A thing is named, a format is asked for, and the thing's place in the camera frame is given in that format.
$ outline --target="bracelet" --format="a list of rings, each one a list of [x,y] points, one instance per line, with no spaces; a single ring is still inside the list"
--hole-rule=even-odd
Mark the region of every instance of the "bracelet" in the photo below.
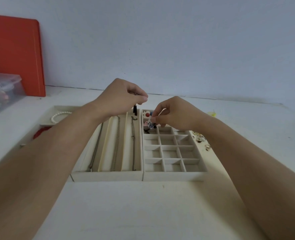
[[[68,111],[63,111],[63,112],[56,113],[55,115],[53,115],[53,116],[51,117],[51,122],[52,122],[53,124],[57,124],[58,122],[56,122],[56,121],[54,120],[54,118],[55,118],[56,116],[61,115],[61,114],[71,114],[71,113],[72,113],[72,112],[68,112]]]

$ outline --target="jewelry organizer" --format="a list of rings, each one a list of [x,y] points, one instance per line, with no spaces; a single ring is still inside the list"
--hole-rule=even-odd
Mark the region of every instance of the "jewelry organizer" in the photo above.
[[[142,110],[143,181],[203,181],[207,168],[190,131],[149,129]]]
[[[32,141],[40,129],[69,116],[62,112],[78,108],[53,106],[13,150]],[[207,169],[192,133],[169,125],[146,132],[146,111],[137,109],[135,116],[130,110],[100,124],[72,170],[73,181],[203,181]]]

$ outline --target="white table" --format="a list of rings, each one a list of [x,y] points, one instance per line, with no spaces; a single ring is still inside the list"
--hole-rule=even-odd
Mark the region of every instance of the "white table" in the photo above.
[[[100,93],[47,87],[47,97],[26,97],[2,111],[0,159],[49,107],[82,105]],[[150,95],[143,106],[168,98]],[[295,113],[278,104],[185,99],[205,112],[215,110],[295,171]],[[66,183],[34,239],[264,239],[220,161],[213,154],[204,161],[205,182]]]

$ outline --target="red folder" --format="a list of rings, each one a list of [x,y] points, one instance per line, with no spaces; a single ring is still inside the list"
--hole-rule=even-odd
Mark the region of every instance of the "red folder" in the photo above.
[[[0,16],[0,73],[20,75],[26,95],[45,96],[37,20]]]

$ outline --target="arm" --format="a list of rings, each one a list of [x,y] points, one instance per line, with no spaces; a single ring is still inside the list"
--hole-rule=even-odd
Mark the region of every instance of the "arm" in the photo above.
[[[96,100],[1,161],[0,239],[32,239],[96,127],[145,101],[137,85],[116,79]]]
[[[295,239],[294,172],[223,122],[179,97],[160,103],[151,121],[202,133],[269,238]]]

